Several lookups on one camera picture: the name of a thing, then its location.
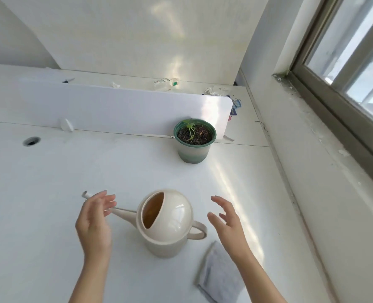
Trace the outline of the dark potting soil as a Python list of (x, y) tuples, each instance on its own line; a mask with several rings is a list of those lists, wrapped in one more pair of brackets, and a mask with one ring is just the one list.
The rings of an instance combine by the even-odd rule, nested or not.
[(177, 137), (184, 143), (189, 144), (189, 145), (194, 145), (194, 146), (201, 146), (204, 144), (209, 143), (213, 139), (213, 134), (209, 131), (207, 127), (205, 127), (202, 124), (195, 124), (196, 127), (196, 133), (195, 137), (192, 141), (190, 142), (184, 142), (182, 139), (180, 139), (180, 134), (179, 131), (183, 131), (183, 128), (181, 128), (178, 133)]

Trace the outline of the white desk divider panel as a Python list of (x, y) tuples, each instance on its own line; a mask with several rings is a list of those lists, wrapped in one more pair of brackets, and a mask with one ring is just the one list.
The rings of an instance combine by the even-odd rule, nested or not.
[(176, 92), (114, 89), (41, 80), (19, 82), (28, 117), (37, 126), (94, 132), (171, 135), (178, 122), (197, 118), (222, 138), (232, 100)]

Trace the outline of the clear plastic bottle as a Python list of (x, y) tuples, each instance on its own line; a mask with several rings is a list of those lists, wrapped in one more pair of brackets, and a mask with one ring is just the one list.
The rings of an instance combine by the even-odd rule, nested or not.
[(169, 91), (179, 83), (178, 78), (164, 78), (153, 82), (155, 91)]

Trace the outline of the person's left forearm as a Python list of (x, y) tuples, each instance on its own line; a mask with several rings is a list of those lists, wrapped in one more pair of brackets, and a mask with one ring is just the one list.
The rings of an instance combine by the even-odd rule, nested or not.
[(110, 258), (86, 256), (68, 303), (103, 303)]

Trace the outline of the person's right forearm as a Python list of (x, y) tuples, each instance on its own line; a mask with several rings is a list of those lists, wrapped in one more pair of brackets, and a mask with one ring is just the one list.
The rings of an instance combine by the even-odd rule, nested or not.
[(251, 303), (288, 303), (250, 252), (234, 258)]

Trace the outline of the crumpled white paper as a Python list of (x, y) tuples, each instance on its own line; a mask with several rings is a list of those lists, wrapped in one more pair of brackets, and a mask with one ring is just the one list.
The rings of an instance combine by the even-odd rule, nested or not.
[(225, 88), (225, 87), (220, 87), (220, 86), (209, 86), (204, 90), (203, 95), (208, 95), (208, 96), (229, 96), (230, 89)]

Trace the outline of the small green seedling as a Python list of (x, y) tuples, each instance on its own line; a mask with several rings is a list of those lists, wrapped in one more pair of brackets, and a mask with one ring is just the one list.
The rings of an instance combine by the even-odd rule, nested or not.
[(184, 142), (190, 142), (194, 139), (196, 133), (195, 121), (192, 119), (183, 120), (183, 131), (179, 131), (180, 139)]

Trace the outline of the person's left hand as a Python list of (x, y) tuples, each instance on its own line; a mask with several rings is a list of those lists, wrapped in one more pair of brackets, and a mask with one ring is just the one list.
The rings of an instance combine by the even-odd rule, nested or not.
[(117, 204), (107, 190), (96, 193), (82, 205), (75, 228), (86, 261), (108, 260), (112, 250), (111, 229), (106, 217)]

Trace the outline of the blue and white packet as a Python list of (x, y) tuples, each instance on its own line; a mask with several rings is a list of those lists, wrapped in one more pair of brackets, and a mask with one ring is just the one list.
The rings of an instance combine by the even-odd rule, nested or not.
[(241, 100), (235, 98), (235, 97), (230, 97), (229, 98), (232, 100), (233, 106), (230, 111), (230, 117), (237, 116), (237, 109), (241, 108)]

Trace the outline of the grey folded cloth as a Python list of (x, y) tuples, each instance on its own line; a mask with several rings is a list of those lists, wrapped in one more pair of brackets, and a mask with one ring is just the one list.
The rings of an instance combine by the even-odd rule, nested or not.
[(243, 279), (223, 245), (214, 241), (200, 266), (196, 286), (208, 303), (236, 303), (245, 287)]

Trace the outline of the cream plastic watering can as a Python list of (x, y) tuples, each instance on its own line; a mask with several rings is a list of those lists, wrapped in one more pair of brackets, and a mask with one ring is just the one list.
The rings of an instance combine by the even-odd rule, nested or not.
[(173, 189), (149, 193), (136, 211), (118, 207), (109, 211), (133, 225), (147, 249), (161, 258), (172, 258), (187, 240), (202, 240), (208, 235), (207, 227), (194, 220), (189, 200)]

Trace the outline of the person's right hand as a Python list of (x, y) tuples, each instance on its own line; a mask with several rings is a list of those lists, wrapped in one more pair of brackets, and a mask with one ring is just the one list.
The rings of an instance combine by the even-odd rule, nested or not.
[(251, 253), (240, 218), (232, 203), (216, 195), (211, 197), (211, 201), (218, 204), (224, 211), (224, 213), (220, 214), (223, 216), (221, 219), (226, 223), (226, 229), (222, 233), (217, 234), (231, 259), (234, 260), (237, 256)]

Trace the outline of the green and white flower pot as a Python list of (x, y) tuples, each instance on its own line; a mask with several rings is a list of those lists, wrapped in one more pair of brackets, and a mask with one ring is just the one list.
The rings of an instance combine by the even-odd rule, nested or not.
[(201, 145), (201, 146), (189, 145), (189, 144), (182, 142), (177, 137), (177, 133), (181, 128), (184, 127), (183, 121), (175, 125), (174, 138), (177, 142), (176, 149), (177, 149), (179, 157), (186, 163), (197, 164), (197, 163), (202, 162), (207, 157), (209, 150), (210, 150), (210, 146), (217, 137), (217, 133), (216, 133), (215, 128), (210, 123), (204, 120), (201, 120), (201, 119), (196, 119), (196, 118), (192, 118), (192, 120), (195, 121), (196, 124), (202, 124), (205, 127), (207, 127), (209, 131), (213, 134), (213, 139), (209, 143)]

